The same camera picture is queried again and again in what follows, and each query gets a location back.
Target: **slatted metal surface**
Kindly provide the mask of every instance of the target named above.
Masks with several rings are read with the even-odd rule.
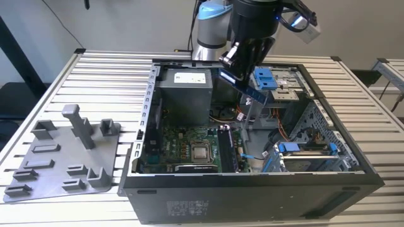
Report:
[[[12,180],[34,140],[36,120],[70,125],[60,115],[63,106],[79,103],[91,122],[114,118],[123,125],[115,163],[112,190],[0,203],[0,224],[24,227],[140,226],[127,198],[119,197],[124,155],[136,137],[140,105],[152,58],[188,59],[184,53],[92,52],[74,56],[44,98],[0,153],[0,197]],[[403,125],[375,99],[346,66],[327,57],[271,56],[268,62],[303,63],[332,104],[351,135],[382,175],[386,186],[330,221],[308,223],[219,223],[210,226],[332,226],[376,227],[404,225],[404,131]]]
[[[404,93],[404,60],[400,59],[379,59],[374,70],[378,70],[390,82]]]

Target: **gray plastic tray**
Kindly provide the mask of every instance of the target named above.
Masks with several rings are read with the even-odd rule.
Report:
[[[63,111],[75,127],[55,127],[52,121],[36,123],[36,138],[6,188],[6,202],[111,189],[120,124],[103,119],[91,125],[79,110],[78,105],[67,105]]]

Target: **motherboard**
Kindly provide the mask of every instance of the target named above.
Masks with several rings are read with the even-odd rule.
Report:
[[[162,152],[147,154],[146,173],[222,173],[223,162],[216,128],[164,128]],[[239,168],[236,172],[247,170],[243,152],[242,135],[239,129],[231,131],[235,156]]]

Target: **blue clip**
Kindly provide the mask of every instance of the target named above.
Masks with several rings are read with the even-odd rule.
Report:
[[[336,155],[339,153],[339,147],[336,146],[335,143],[330,143],[330,155]]]
[[[256,67],[254,71],[254,77],[258,82],[260,90],[276,90],[278,83],[274,79],[272,72],[270,68],[259,68]]]
[[[283,143],[283,146],[286,147],[287,152],[295,152],[300,151],[300,147],[298,143]]]
[[[286,146],[284,146],[283,143],[280,143],[280,144],[278,145],[278,148],[279,148],[279,152],[280,152],[280,153],[283,153],[283,152],[286,151]]]
[[[247,154],[244,154],[244,153],[240,154],[240,156],[244,157],[244,158],[255,158],[252,155],[247,155]]]

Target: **printed label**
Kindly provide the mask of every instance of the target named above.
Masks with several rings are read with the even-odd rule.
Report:
[[[167,211],[170,216],[206,216],[210,201],[167,201]]]
[[[278,84],[288,84],[288,82],[286,82],[284,80],[278,80],[276,82]]]
[[[178,72],[175,74],[175,83],[206,84],[204,73]]]
[[[242,120],[243,120],[243,117],[244,117],[244,114],[243,114],[243,113],[239,113],[239,115],[238,115],[238,120],[242,121]]]

